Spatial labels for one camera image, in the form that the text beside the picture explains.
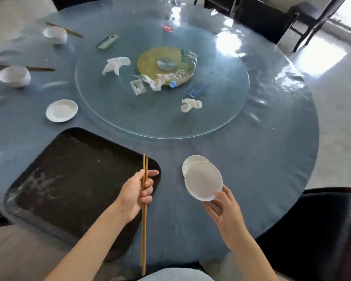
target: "red and white label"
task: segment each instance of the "red and white label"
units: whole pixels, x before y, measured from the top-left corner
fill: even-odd
[[[173,32],[173,27],[171,25],[163,25],[162,29],[168,32]]]

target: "black tray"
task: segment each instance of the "black tray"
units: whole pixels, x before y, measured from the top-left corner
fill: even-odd
[[[71,245],[117,198],[122,185],[143,166],[143,154],[81,128],[61,132],[5,194],[6,211]],[[148,168],[160,171],[148,158]],[[153,193],[161,174],[153,177]],[[109,250],[121,257],[141,222],[139,213]]]

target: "hand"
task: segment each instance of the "hand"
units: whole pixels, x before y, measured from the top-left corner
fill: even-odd
[[[158,175],[158,170],[149,170],[148,176]],[[150,203],[152,201],[153,180],[148,178],[144,183],[145,190],[142,189],[142,177],[144,169],[138,171],[134,176],[129,178],[123,185],[120,194],[113,203],[117,205],[119,211],[124,215],[126,222],[130,222],[138,214],[142,203]]]
[[[216,199],[211,201],[212,205],[203,202],[204,207],[217,224],[225,244],[234,252],[239,247],[239,240],[250,234],[244,224],[241,208],[230,189],[223,185],[222,191],[215,192],[215,196]]]

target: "chopsticks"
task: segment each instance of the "chopsticks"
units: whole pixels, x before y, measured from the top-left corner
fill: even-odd
[[[142,178],[142,191],[145,190],[145,182],[148,178],[148,158],[143,154],[143,169],[144,176]],[[143,203],[142,205],[142,244],[140,252],[140,265],[142,266],[142,276],[145,276],[145,247],[147,239],[147,204]]]
[[[0,70],[3,70],[5,68],[10,67],[11,65],[0,65]],[[31,67],[31,66],[25,66],[25,68],[29,71],[47,71],[47,72],[53,72],[56,69],[53,68],[41,68],[41,67]]]
[[[61,27],[61,26],[59,26],[59,25],[57,25],[57,24],[55,24],[55,23],[52,23],[52,22],[46,22],[46,24],[47,24],[47,25],[50,25],[50,26],[52,26],[52,27]],[[67,28],[63,28],[63,29],[66,30],[66,32],[68,32],[68,33],[70,33],[70,34],[72,34],[72,35],[74,35],[74,36],[77,36],[77,37],[79,37],[79,38],[83,38],[83,35],[79,34],[78,32],[72,31],[72,30],[67,29]]]

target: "tiled floor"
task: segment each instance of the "tiled floor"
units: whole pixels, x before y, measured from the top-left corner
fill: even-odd
[[[0,48],[20,27],[54,11],[51,0],[0,1]],[[304,73],[318,111],[320,147],[307,187],[351,186],[351,46],[321,31],[307,47],[291,54],[297,39],[288,31],[279,47]],[[40,280],[67,250],[61,244],[50,248],[19,226],[0,228],[0,280]],[[229,268],[229,258],[225,262],[222,268]],[[106,266],[97,279],[109,280],[108,273],[113,271]],[[219,281],[237,279],[236,274],[215,277]]]

